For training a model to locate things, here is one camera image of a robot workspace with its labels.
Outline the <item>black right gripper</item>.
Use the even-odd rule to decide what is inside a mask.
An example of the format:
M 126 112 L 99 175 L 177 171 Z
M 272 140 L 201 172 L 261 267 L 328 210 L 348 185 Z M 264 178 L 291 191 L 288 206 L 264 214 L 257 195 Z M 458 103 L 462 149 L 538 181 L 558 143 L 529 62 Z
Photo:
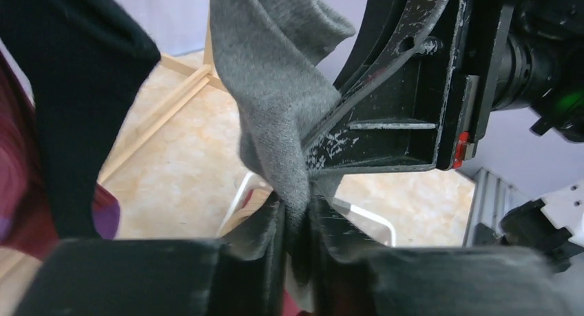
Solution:
M 530 108 L 531 132 L 583 142 L 583 0 L 472 0 L 466 90 L 452 168 L 473 158 L 492 112 Z

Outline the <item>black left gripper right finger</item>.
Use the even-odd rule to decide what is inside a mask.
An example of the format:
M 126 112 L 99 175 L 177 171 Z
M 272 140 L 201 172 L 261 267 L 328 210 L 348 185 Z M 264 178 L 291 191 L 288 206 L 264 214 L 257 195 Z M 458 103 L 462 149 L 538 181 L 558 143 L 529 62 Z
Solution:
M 316 315 L 571 315 L 544 259 L 522 247 L 392 248 L 328 233 L 309 204 Z

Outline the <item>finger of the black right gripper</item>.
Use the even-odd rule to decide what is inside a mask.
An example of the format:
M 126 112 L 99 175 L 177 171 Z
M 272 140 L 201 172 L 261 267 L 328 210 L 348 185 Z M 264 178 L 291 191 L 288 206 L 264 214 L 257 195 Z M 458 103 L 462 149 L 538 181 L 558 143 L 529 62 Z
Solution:
M 335 79 L 341 101 L 303 146 L 314 175 L 449 170 L 459 155 L 473 0 L 367 0 Z

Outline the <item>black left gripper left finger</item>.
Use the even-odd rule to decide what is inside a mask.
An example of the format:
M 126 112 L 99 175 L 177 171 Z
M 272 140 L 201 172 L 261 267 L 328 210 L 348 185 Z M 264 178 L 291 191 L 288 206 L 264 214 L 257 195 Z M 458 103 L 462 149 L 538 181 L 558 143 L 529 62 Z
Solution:
M 15 315 L 279 315 L 285 209 L 270 196 L 221 238 L 68 240 Z

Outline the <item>grey sock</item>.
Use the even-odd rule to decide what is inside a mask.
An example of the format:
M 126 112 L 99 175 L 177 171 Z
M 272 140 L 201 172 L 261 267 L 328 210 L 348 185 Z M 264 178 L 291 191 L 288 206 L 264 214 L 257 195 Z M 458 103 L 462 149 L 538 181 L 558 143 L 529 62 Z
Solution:
M 240 158 L 286 207 L 287 252 L 306 283 L 311 188 L 302 140 L 340 99 L 317 65 L 355 29 L 321 0 L 210 0 L 209 25 L 218 76 L 240 112 Z

